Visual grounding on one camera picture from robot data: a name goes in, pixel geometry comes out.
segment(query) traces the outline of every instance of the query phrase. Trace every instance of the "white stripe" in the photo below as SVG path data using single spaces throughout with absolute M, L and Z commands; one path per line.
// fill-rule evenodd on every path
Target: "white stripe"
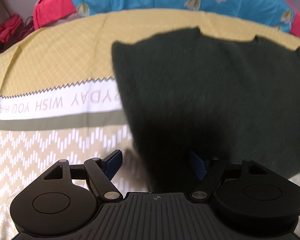
M 26 120 L 121 110 L 114 80 L 26 95 L 0 98 L 0 120 Z

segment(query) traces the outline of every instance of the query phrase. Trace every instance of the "ribbed black surface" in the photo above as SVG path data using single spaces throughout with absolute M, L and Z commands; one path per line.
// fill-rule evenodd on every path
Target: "ribbed black surface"
M 55 240 L 255 240 L 224 226 L 206 204 L 190 203 L 182 193 L 130 193 L 105 204 L 87 227 Z M 32 237 L 18 235 L 15 240 Z M 293 234 L 277 240 L 299 240 Z

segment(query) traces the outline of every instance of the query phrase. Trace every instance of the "zigzag pattern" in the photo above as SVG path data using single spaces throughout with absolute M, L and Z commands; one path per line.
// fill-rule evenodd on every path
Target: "zigzag pattern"
M 25 96 L 30 96 L 30 95 L 37 95 L 37 94 L 41 94 L 41 93 L 45 93 L 45 92 L 49 92 L 49 91 L 54 91 L 54 90 L 58 90 L 58 89 L 61 89 L 61 88 L 69 88 L 69 87 L 80 86 L 82 84 L 89 83 L 89 82 L 93 82 L 93 83 L 100 82 L 101 83 L 102 81 L 109 81 L 109 80 L 114 81 L 115 78 L 108 77 L 108 78 L 101 78 L 101 79 L 100 78 L 86 79 L 85 81 L 70 83 L 70 84 L 66 84 L 66 85 L 61 85 L 61 86 L 57 86 L 57 87 L 53 87 L 53 88 L 38 90 L 38 91 L 35 91 L 35 92 L 30 92 L 30 93 L 25 93 L 25 94 L 20 94 L 20 95 L 14 95 L 14 96 L 2 96 L 2 95 L 0 95 L 0 98 L 4 98 L 4 99 L 6 99 L 6 98 L 20 98 L 20 97 L 25 97 Z
M 141 165 L 125 149 L 132 147 L 127 125 L 52 131 L 0 131 L 0 240 L 10 240 L 17 230 L 9 209 L 13 198 L 57 160 L 82 164 L 104 158 L 114 149 L 124 152 L 122 169 L 112 180 L 125 195 L 146 191 Z M 87 188 L 84 181 L 74 184 Z

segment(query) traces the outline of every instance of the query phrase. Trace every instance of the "olive green stripe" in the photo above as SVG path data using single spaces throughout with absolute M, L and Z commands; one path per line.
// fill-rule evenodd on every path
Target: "olive green stripe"
M 127 120 L 123 111 L 111 111 L 29 120 L 0 120 L 0 130 L 43 131 L 125 124 Z

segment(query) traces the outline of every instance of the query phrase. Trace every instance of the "dark green cloth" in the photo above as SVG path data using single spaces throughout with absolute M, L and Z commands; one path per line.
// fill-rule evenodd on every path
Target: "dark green cloth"
M 116 42 L 123 109 L 152 191 L 187 191 L 203 160 L 252 159 L 290 178 L 300 172 L 300 48 L 265 38 L 235 42 L 198 28 Z

